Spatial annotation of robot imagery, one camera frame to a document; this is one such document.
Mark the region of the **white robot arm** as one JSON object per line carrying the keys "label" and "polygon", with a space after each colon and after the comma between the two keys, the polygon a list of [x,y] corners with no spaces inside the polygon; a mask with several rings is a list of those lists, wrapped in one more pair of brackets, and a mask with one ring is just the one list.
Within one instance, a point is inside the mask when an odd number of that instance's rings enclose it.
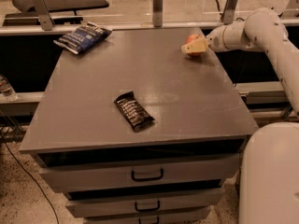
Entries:
{"label": "white robot arm", "polygon": [[[243,21],[190,35],[181,51],[208,49],[262,52],[268,64],[253,66],[248,82],[271,82],[299,112],[299,50],[275,10],[261,7]],[[246,144],[240,174],[238,224],[299,224],[299,123],[275,122],[257,130]]]}

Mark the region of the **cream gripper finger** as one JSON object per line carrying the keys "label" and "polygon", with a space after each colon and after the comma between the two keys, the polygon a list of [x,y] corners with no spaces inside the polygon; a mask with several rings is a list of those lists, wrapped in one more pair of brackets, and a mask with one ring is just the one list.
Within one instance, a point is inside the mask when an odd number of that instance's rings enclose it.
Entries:
{"label": "cream gripper finger", "polygon": [[208,43],[205,38],[195,39],[183,45],[181,51],[184,54],[194,54],[206,52]]}

